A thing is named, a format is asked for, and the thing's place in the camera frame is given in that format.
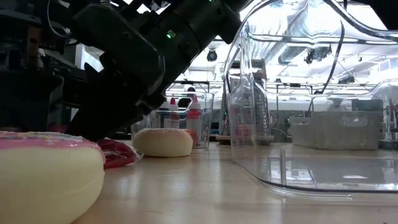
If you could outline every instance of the wooden table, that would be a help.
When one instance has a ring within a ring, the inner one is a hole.
[[[146,157],[106,171],[97,202],[73,224],[398,223],[398,196],[282,194],[212,144],[190,157]]]

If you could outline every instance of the foam donut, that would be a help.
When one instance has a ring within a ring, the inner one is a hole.
[[[98,198],[103,164],[82,137],[0,131],[0,223],[70,224]]]
[[[132,145],[145,156],[182,157],[192,151],[192,137],[184,129],[154,128],[139,131]]]

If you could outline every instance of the white storage bin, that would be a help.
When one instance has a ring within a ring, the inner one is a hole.
[[[317,149],[378,148],[380,112],[314,112],[311,118],[290,118],[293,144]]]

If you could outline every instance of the clear plastic container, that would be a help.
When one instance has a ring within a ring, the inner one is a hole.
[[[288,189],[396,191],[397,43],[336,1],[260,2],[225,65],[233,159]]]
[[[194,103],[194,95],[196,96],[197,103]],[[189,129],[190,125],[187,125],[187,115],[190,112],[191,105],[195,105],[195,112],[200,111],[197,126],[195,130],[190,130],[194,140],[193,148],[205,149],[209,147],[209,137],[211,129],[211,116],[213,112],[214,94],[212,93],[201,93],[201,92],[184,92],[184,91],[167,91],[165,95],[167,102],[171,102],[174,98],[178,105],[178,111],[165,111],[158,110],[153,111],[150,115],[145,116],[139,123],[131,126],[131,137],[134,134],[144,128],[158,128],[158,120],[160,116],[168,117],[168,119],[178,119],[180,129]],[[171,124],[172,126],[162,125],[165,128],[176,128],[177,125]]]

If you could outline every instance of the red plastic bag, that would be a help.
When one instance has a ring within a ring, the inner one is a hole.
[[[142,158],[132,146],[123,142],[102,139],[97,144],[101,147],[105,155],[106,162],[104,169],[122,167]]]

